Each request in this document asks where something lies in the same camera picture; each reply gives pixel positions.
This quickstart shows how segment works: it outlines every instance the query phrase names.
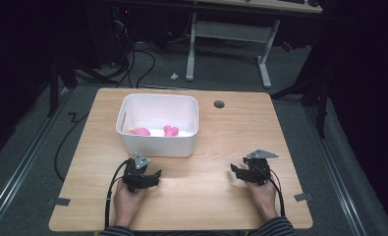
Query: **human hand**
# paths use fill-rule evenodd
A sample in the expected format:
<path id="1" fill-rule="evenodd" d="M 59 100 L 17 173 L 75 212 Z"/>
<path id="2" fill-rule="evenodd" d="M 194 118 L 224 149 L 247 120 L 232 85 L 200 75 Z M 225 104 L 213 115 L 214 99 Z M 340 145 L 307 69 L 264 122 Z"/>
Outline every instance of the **human hand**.
<path id="1" fill-rule="evenodd" d="M 117 191 L 114 195 L 115 226 L 127 228 L 130 226 L 130 223 L 139 211 L 139 206 L 146 193 L 147 189 L 139 189 L 135 194 L 131 193 L 123 181 L 118 181 Z"/>
<path id="2" fill-rule="evenodd" d="M 249 186 L 252 200 L 260 211 L 264 223 L 278 217 L 275 207 L 276 188 L 273 184 L 270 181 L 266 181 L 262 186 L 251 182 L 246 182 L 246 184 Z"/>

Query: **white plastic bin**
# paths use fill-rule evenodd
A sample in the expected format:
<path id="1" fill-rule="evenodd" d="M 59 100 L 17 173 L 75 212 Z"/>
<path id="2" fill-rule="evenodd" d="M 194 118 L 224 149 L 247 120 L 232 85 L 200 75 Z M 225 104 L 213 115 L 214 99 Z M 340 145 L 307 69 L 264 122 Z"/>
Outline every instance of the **white plastic bin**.
<path id="1" fill-rule="evenodd" d="M 178 136 L 164 137 L 167 125 L 178 127 Z M 134 128 L 146 128 L 151 135 L 134 135 Z M 130 94 L 123 100 L 116 129 L 129 154 L 190 156 L 198 130 L 197 101 L 186 95 Z"/>

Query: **pink object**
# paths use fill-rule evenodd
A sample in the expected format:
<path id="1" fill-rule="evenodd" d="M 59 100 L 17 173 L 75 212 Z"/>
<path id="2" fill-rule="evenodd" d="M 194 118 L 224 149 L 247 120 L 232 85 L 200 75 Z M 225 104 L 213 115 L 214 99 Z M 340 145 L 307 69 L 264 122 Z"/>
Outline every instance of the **pink object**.
<path id="1" fill-rule="evenodd" d="M 165 131 L 165 137 L 175 137 L 175 136 L 178 136 L 179 134 L 178 127 L 172 127 L 169 125 L 164 127 L 164 131 Z"/>
<path id="2" fill-rule="evenodd" d="M 133 130 L 133 134 L 140 136 L 150 136 L 150 131 L 148 131 L 146 128 L 135 128 Z"/>

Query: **sleeve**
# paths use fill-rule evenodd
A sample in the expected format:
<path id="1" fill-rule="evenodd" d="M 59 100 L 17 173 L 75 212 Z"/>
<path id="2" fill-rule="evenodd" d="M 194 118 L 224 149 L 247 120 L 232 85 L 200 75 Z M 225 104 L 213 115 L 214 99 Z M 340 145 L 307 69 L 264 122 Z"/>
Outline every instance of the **sleeve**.
<path id="1" fill-rule="evenodd" d="M 126 227 L 123 226 L 112 226 L 105 228 L 100 234 L 100 236 L 135 236 L 135 233 Z"/>
<path id="2" fill-rule="evenodd" d="M 274 218 L 261 226 L 258 229 L 258 236 L 272 236 L 272 235 L 282 235 L 282 236 L 296 236 L 294 226 L 289 221 L 288 218 L 282 216 Z"/>

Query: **gray carpet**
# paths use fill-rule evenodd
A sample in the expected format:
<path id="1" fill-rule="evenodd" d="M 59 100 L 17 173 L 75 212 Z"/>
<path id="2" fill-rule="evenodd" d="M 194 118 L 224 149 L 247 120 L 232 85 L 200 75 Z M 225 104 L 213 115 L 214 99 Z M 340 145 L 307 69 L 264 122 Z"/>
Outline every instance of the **gray carpet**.
<path id="1" fill-rule="evenodd" d="M 243 47 L 243 49 L 253 51 L 252 48 L 255 46 L 258 45 L 250 45 L 251 50 L 249 47 Z M 212 46 L 203 46 L 200 49 L 208 50 L 209 48 L 212 49 Z M 164 50 L 152 46 L 146 51 L 154 56 L 155 66 L 140 82 L 140 86 L 273 93 L 293 84 L 310 51 L 310 48 L 304 48 L 288 53 L 282 48 L 274 47 L 267 61 L 273 88 L 266 90 L 262 87 L 254 57 L 242 53 L 229 55 L 230 51 L 234 51 L 233 48 L 220 45 L 212 53 L 197 53 L 194 81 L 186 82 L 184 77 L 187 49 Z M 152 59 L 148 55 L 136 53 L 136 63 L 131 72 L 133 86 L 136 84 L 136 79 L 150 68 L 151 63 Z M 179 79 L 171 80 L 170 76 L 173 73 L 177 73 Z M 124 88 L 129 85 L 128 81 L 122 83 Z M 77 119 L 85 115 L 90 109 L 97 90 L 102 87 L 106 85 L 93 80 L 81 80 L 77 89 L 72 92 L 47 138 L 42 142 L 36 154 L 35 163 L 21 188 L 1 218 L 0 235 L 93 235 L 92 232 L 57 233 L 50 231 L 48 222 L 53 206 L 47 206 L 46 203 L 49 198 L 57 197 L 62 188 L 62 183 L 55 174 L 53 162 L 58 146 L 74 126 L 74 123 L 71 122 L 72 115 L 69 112 L 77 113 Z M 328 175 L 316 134 L 311 129 L 312 124 L 296 98 L 295 95 L 287 96 L 286 99 L 275 100 L 274 105 L 304 192 L 313 195 L 313 200 L 308 202 L 313 226 L 306 230 L 298 230 L 298 234 L 353 235 Z M 18 124 L 15 134 L 1 151 L 0 194 L 28 150 L 33 137 L 45 121 L 48 99 L 48 89 L 46 89 L 34 107 Z M 84 122 L 81 122 L 77 126 L 60 149 L 58 167 L 63 176 L 68 171 L 83 125 Z M 327 137 L 325 141 L 360 213 L 366 234 L 388 235 L 388 217 L 349 148 L 331 103 L 328 106 L 325 127 Z"/>

